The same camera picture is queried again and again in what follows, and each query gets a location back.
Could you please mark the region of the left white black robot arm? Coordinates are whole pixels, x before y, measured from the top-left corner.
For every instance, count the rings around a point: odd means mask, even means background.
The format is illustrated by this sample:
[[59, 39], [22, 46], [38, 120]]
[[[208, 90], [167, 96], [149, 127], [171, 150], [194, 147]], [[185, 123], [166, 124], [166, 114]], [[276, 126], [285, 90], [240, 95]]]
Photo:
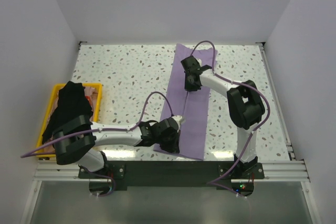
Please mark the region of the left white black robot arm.
[[160, 122], [149, 120], [138, 125], [112, 128], [91, 122], [81, 115], [54, 130], [56, 163], [58, 165], [78, 164], [87, 168], [97, 178], [108, 174], [106, 155], [93, 148], [106, 145], [126, 145], [132, 147], [151, 147], [157, 144], [168, 153], [179, 153], [181, 126], [185, 119], [175, 115]]

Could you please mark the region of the purple t shirt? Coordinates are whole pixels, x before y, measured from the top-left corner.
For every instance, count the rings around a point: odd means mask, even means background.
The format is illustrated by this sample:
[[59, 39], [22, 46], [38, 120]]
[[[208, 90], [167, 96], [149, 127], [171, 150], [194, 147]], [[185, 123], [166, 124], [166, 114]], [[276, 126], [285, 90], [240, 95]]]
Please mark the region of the purple t shirt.
[[166, 97], [173, 113], [185, 118], [181, 127], [178, 156], [203, 160], [210, 88], [202, 87], [195, 92], [184, 89], [185, 73], [181, 61], [190, 55], [200, 59], [202, 65], [212, 64], [212, 48], [192, 51], [191, 48], [177, 44]]

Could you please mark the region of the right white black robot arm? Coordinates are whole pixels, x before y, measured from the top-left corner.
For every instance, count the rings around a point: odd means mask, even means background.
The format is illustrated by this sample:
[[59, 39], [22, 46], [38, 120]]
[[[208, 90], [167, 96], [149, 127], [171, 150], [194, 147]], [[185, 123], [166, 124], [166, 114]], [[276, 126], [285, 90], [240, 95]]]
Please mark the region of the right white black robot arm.
[[234, 165], [234, 173], [246, 178], [253, 171], [250, 162], [257, 157], [256, 127], [265, 114], [265, 107], [257, 92], [255, 83], [230, 81], [213, 72], [209, 65], [201, 66], [201, 60], [189, 56], [181, 61], [185, 73], [186, 91], [210, 88], [227, 99], [229, 116], [237, 127], [237, 149], [235, 158], [240, 162]]

